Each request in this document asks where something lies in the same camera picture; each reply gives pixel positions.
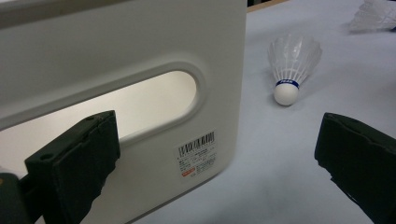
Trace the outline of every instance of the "shuttlecock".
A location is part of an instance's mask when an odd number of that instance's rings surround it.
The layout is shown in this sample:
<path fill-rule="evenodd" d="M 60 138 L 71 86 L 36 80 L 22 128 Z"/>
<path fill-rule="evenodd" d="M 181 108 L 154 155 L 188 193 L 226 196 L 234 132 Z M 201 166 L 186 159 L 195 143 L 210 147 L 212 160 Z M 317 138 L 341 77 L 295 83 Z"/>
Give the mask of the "shuttlecock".
<path fill-rule="evenodd" d="M 396 10 L 387 0 L 364 0 L 349 30 L 352 32 L 390 30 L 396 27 Z"/>
<path fill-rule="evenodd" d="M 300 85 L 312 74 L 322 50 L 311 36 L 285 35 L 268 49 L 268 59 L 276 79 L 274 97 L 281 105 L 297 101 Z"/>

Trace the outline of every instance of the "white tabletop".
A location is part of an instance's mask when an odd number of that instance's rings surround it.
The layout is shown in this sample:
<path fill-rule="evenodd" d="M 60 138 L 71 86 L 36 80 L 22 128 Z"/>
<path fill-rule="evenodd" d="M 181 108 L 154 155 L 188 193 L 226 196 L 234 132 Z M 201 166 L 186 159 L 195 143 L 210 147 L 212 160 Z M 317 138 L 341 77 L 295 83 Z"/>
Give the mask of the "white tabletop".
<path fill-rule="evenodd" d="M 350 34 L 362 0 L 290 0 L 247 14 L 240 126 L 233 162 L 143 223 L 372 223 L 314 159 L 333 112 L 396 137 L 396 33 Z M 323 49 L 295 105 L 273 100 L 266 51 L 278 36 L 312 35 Z"/>

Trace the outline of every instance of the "blue band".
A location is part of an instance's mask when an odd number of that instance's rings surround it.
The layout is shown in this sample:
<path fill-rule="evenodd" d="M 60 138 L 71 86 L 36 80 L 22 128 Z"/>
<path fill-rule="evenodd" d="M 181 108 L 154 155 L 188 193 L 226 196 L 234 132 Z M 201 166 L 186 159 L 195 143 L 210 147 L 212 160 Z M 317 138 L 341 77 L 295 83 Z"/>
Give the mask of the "blue band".
<path fill-rule="evenodd" d="M 280 85 L 280 84 L 285 84 L 285 83 L 291 84 L 291 85 L 297 87 L 297 89 L 300 89 L 300 85 L 299 85 L 296 81 L 291 80 L 291 79 L 281 79 L 281 80 L 279 80 L 279 81 L 276 83 L 276 86 L 277 86 L 277 85 Z"/>

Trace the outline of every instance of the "white plastic container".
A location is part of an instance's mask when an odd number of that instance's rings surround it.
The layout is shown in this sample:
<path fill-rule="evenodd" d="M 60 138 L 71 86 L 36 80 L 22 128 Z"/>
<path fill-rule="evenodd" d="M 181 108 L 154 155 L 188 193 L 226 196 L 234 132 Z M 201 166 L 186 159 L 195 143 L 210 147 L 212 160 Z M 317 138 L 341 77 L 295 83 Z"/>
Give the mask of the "white plastic container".
<path fill-rule="evenodd" d="M 9 127 L 167 72 L 188 73 L 196 88 L 182 113 L 120 139 L 117 168 L 83 223 L 136 219 L 227 166 L 237 135 L 246 2 L 118 1 L 55 17 L 49 11 L 78 6 L 42 2 L 24 10 L 0 4 L 0 139 L 15 134 Z M 18 133 L 7 142 L 29 135 Z M 33 153 L 0 144 L 0 165 Z"/>

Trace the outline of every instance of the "shuttlecock cork base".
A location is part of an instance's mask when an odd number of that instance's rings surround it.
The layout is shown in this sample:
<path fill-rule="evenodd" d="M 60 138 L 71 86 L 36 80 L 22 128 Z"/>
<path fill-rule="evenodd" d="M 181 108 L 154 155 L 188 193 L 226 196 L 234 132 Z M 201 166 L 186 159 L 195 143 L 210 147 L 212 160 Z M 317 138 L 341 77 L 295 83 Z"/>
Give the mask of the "shuttlecock cork base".
<path fill-rule="evenodd" d="M 291 79 L 282 79 L 276 83 L 274 97 L 280 105 L 292 105 L 297 101 L 300 85 Z"/>

